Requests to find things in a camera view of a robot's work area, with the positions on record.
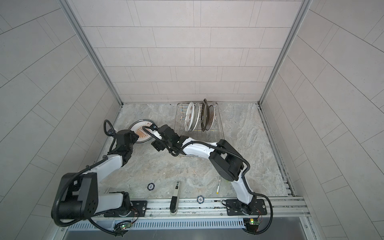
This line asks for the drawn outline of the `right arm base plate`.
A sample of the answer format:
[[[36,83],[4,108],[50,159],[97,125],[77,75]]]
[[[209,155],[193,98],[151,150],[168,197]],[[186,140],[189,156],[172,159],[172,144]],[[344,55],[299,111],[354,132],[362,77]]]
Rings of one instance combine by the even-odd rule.
[[[249,204],[238,199],[229,199],[222,202],[227,209],[228,216],[265,216],[268,214],[265,201],[253,197]]]

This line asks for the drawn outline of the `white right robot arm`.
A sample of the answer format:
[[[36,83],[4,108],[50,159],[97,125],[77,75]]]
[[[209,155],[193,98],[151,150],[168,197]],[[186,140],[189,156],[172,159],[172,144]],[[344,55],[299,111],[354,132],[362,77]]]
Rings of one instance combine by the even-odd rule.
[[[222,204],[228,210],[250,216],[244,232],[260,235],[270,228],[274,216],[272,203],[266,195],[251,190],[245,176],[251,165],[226,140],[217,143],[197,141],[188,136],[179,136],[168,125],[159,128],[152,124],[144,126],[143,131],[154,138],[152,146],[159,152],[168,150],[174,157],[191,155],[208,159],[218,174],[231,182],[237,194],[235,200],[223,200]]]

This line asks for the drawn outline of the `small sunburst plate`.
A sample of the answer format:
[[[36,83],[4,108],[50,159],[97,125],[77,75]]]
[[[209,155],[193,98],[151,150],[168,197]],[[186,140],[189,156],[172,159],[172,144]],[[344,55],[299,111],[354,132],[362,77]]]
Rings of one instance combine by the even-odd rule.
[[[213,127],[215,118],[216,118],[215,107],[213,105],[210,105],[209,106],[209,120],[208,120],[208,123],[206,125],[206,130],[207,131],[209,131]]]

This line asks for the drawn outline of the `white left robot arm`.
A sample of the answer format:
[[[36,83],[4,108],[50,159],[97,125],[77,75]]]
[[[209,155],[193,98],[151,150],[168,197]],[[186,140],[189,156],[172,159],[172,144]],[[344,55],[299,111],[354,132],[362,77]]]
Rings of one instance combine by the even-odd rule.
[[[104,132],[113,138],[108,154],[99,162],[61,178],[51,211],[51,216],[59,227],[91,219],[97,214],[125,217],[133,212],[127,192],[99,195],[98,185],[128,162],[139,136],[131,130],[116,132],[114,128]]]

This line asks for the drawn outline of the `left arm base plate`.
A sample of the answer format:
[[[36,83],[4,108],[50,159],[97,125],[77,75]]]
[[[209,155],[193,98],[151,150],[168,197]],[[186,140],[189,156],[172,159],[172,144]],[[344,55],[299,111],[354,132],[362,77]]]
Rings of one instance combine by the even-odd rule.
[[[123,203],[123,206],[114,209],[108,210],[104,213],[105,218],[139,218],[144,217],[146,213],[148,202],[147,201],[131,201],[130,206],[126,206]]]

